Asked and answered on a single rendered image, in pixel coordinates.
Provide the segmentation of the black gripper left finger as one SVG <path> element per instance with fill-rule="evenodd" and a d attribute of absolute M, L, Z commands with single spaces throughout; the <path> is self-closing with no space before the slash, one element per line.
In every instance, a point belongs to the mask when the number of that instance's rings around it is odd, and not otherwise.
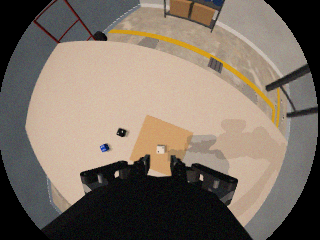
<path fill-rule="evenodd" d="M 141 161 L 142 160 L 142 161 Z M 121 160 L 105 166 L 83 171 L 80 173 L 84 193 L 100 186 L 110 185 L 126 180 L 126 183 L 145 183 L 145 175 L 150 168 L 150 154 L 146 154 L 134 164 L 128 164 Z M 131 170 L 130 170 L 131 169 Z M 119 171 L 119 176 L 115 178 L 115 172 Z"/>

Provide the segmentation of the blue die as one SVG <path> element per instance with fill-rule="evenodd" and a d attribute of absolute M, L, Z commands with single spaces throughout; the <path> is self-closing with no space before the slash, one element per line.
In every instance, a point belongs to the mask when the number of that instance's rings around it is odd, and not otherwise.
<path fill-rule="evenodd" d="M 105 151 L 107 151 L 107 150 L 110 149 L 109 146 L 108 146 L 108 144 L 103 144 L 103 145 L 100 146 L 100 148 L 101 148 L 101 151 L 102 151 L 102 152 L 105 152 Z"/>

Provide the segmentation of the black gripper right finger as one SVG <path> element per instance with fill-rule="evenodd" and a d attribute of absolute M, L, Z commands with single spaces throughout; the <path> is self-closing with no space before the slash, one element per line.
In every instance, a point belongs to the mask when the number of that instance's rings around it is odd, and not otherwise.
<path fill-rule="evenodd" d="M 194 163 L 191 167 L 188 167 L 175 155 L 171 155 L 170 170 L 171 177 L 168 185 L 187 187 L 189 181 L 196 186 L 215 193 L 226 206 L 230 205 L 238 184 L 237 178 L 199 163 Z M 203 181 L 200 180 L 200 174 L 203 176 Z"/>

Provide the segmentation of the tan flat mat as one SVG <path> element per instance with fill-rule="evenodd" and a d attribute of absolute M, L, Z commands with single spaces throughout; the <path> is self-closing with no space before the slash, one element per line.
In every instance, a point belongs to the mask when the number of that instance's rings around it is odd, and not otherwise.
<path fill-rule="evenodd" d="M 193 132 L 146 115 L 129 160 L 150 154 L 150 169 L 171 176 L 170 155 L 182 161 L 192 136 Z M 165 145 L 165 154 L 157 154 L 157 145 Z"/>

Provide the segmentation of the black die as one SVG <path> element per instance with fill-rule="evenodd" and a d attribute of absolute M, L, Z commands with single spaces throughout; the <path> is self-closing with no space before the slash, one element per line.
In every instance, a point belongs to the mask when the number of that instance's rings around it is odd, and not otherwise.
<path fill-rule="evenodd" d="M 122 128 L 118 128 L 117 135 L 120 137 L 125 137 L 126 132 L 127 132 L 126 130 Z"/>

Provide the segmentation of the white die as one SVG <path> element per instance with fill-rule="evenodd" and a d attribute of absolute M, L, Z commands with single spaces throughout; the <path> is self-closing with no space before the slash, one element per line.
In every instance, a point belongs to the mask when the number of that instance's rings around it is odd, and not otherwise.
<path fill-rule="evenodd" d="M 165 145 L 157 145 L 157 153 L 164 154 L 165 152 Z"/>

